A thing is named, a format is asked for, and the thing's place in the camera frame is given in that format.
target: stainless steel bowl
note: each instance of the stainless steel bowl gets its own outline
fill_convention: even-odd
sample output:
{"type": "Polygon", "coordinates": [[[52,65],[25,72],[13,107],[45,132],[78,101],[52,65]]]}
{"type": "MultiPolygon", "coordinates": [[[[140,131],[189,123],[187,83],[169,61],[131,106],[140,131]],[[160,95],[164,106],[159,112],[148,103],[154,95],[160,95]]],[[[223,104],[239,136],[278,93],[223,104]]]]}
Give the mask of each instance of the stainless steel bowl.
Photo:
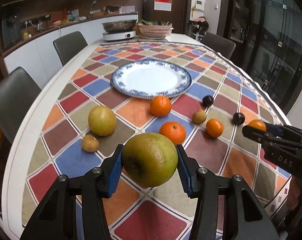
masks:
{"type": "Polygon", "coordinates": [[[135,27],[137,20],[118,21],[110,23],[102,23],[107,33],[130,32],[135,27]]]}

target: table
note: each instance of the table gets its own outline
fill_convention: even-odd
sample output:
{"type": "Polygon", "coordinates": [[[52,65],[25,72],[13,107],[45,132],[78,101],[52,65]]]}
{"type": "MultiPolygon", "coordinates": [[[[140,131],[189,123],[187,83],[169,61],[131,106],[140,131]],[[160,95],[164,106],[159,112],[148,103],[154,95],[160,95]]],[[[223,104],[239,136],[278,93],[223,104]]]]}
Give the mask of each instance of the table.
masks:
{"type": "MultiPolygon", "coordinates": [[[[74,57],[41,92],[23,120],[7,162],[2,211],[5,232],[18,239],[37,203],[59,174],[81,176],[110,156],[116,146],[142,132],[158,132],[167,121],[180,122],[187,132],[183,143],[189,156],[216,174],[240,174],[252,187],[271,216],[288,191],[290,174],[264,159],[260,144],[244,138],[241,126],[231,124],[241,111],[245,124],[252,119],[290,124],[257,83],[232,62],[185,35],[164,41],[130,40],[100,45],[97,41],[74,57]],[[130,98],[111,87],[117,67],[143,58],[166,60],[190,73],[187,93],[172,99],[172,111],[163,118],[152,116],[149,101],[130,98]],[[214,105],[208,119],[218,118],[225,129],[212,140],[205,124],[190,118],[205,95],[214,105]],[[89,131],[87,115],[96,105],[106,105],[117,116],[115,132],[99,138],[99,152],[81,149],[89,131]]],[[[188,239],[196,208],[182,190],[177,172],[164,185],[141,188],[122,173],[116,193],[104,200],[107,222],[115,239],[188,239]]],[[[78,238],[83,239],[81,197],[77,197],[78,238]]],[[[219,199],[218,232],[223,225],[223,197],[219,199]]]]}

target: mandarin orange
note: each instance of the mandarin orange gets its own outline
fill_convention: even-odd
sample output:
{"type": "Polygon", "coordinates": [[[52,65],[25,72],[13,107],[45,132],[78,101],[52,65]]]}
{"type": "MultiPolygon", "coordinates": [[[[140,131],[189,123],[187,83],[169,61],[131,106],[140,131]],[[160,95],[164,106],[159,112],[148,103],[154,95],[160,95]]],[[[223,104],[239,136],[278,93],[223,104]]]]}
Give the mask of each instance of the mandarin orange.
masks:
{"type": "Polygon", "coordinates": [[[166,122],[161,126],[159,133],[169,138],[174,145],[183,143],[187,135],[184,127],[178,122],[166,122]]]}
{"type": "Polygon", "coordinates": [[[218,119],[212,118],[207,121],[206,130],[211,137],[217,138],[221,136],[223,129],[223,124],[218,119]]]}
{"type": "Polygon", "coordinates": [[[251,122],[249,122],[248,126],[254,127],[256,129],[262,130],[266,132],[266,125],[263,121],[254,119],[251,122]]]}
{"type": "Polygon", "coordinates": [[[170,113],[171,102],[165,96],[157,96],[150,102],[150,111],[155,116],[163,117],[170,113]]]}

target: white plate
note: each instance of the white plate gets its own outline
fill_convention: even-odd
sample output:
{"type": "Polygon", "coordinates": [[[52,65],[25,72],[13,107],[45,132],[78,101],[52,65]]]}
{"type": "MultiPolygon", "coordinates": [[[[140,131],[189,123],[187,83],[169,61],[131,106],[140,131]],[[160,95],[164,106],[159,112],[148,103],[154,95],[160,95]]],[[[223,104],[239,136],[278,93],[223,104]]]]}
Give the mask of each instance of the white plate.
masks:
{"type": "Polygon", "coordinates": [[[158,95],[172,98],[184,93],[190,87],[192,78],[176,64],[144,59],[119,67],[113,73],[111,82],[126,95],[152,99],[158,95]]]}

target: door handle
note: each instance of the door handle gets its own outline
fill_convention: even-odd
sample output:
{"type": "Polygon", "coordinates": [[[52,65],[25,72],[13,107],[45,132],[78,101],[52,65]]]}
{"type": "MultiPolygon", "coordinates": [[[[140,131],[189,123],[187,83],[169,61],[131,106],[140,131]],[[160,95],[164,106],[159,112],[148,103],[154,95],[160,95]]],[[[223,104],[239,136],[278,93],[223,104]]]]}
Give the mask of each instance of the door handle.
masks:
{"type": "Polygon", "coordinates": [[[302,59],[301,59],[301,63],[300,63],[300,66],[299,66],[299,70],[297,71],[297,75],[301,75],[302,73],[302,59]]]}
{"type": "Polygon", "coordinates": [[[247,29],[246,29],[245,36],[244,36],[244,40],[247,39],[248,34],[249,34],[249,27],[247,27],[247,29]]]}

